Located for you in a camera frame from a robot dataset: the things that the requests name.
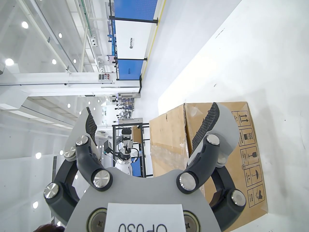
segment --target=gray gripper plate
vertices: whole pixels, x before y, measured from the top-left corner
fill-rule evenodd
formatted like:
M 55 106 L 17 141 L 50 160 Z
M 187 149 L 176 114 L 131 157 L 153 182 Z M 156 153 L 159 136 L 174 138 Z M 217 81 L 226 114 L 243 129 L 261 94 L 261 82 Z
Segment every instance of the gray gripper plate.
M 89 187 L 72 213 L 65 232 L 86 231 L 89 215 L 97 208 L 107 208 L 108 203 L 182 204 L 183 210 L 197 216 L 201 231 L 221 231 L 200 190 L 186 195 L 177 188 L 176 178 L 181 170 L 173 170 L 155 178 L 130 176 L 114 167 L 107 170 L 113 175 L 112 186 L 104 192 Z

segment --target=keep dry umbrella symbol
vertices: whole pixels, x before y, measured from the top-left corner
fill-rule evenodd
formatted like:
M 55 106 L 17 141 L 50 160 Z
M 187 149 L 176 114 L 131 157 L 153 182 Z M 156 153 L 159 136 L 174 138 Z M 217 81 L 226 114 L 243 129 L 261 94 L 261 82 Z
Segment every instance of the keep dry umbrella symbol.
M 255 170 L 255 174 L 252 174 L 251 176 L 256 176 L 256 179 L 259 178 L 259 172 L 257 170 Z

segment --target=cable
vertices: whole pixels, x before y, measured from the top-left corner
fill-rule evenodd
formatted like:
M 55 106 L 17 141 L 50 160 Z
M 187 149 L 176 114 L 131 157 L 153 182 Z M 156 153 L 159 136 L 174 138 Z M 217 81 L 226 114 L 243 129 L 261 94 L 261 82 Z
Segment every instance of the cable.
M 109 158 L 111 158 L 113 161 L 115 161 L 115 163 L 117 163 L 117 161 L 116 161 L 116 160 L 114 160 L 112 157 L 108 156 L 108 155 L 107 155 L 107 154 L 105 154 L 105 153 L 104 153 L 104 155 L 105 155 L 105 156 L 107 156 L 107 157 L 109 157 Z
M 138 150 L 138 149 L 136 149 L 136 148 L 131 148 L 131 149 L 133 149 L 133 150 L 137 150 L 137 152 L 139 153 L 139 150 Z

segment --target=joyson logo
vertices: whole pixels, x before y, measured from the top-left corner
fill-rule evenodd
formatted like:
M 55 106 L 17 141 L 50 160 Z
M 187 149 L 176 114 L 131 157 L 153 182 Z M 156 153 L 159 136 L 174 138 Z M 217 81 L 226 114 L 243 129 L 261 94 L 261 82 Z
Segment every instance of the joyson logo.
M 130 49 L 134 47 L 134 38 L 130 38 Z

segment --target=fragile symbol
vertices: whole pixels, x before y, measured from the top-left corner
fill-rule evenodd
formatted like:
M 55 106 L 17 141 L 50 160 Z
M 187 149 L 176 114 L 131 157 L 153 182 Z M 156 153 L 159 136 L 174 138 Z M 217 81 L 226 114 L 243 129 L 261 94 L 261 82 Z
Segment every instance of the fragile symbol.
M 252 155 L 248 155 L 248 157 L 249 157 L 249 158 L 250 158 L 250 157 L 254 157 L 254 158 L 256 158 L 256 157 L 257 157 L 257 153 L 256 153 L 256 151 L 252 152 Z
M 247 114 L 245 114 L 245 115 L 240 115 L 240 116 L 239 116 L 239 120 L 240 120 L 241 122 L 248 122 Z
M 261 190 L 259 190 L 259 195 L 257 195 L 257 192 L 256 192 L 255 196 L 256 196 L 257 199 L 263 199 L 263 196 L 261 194 Z

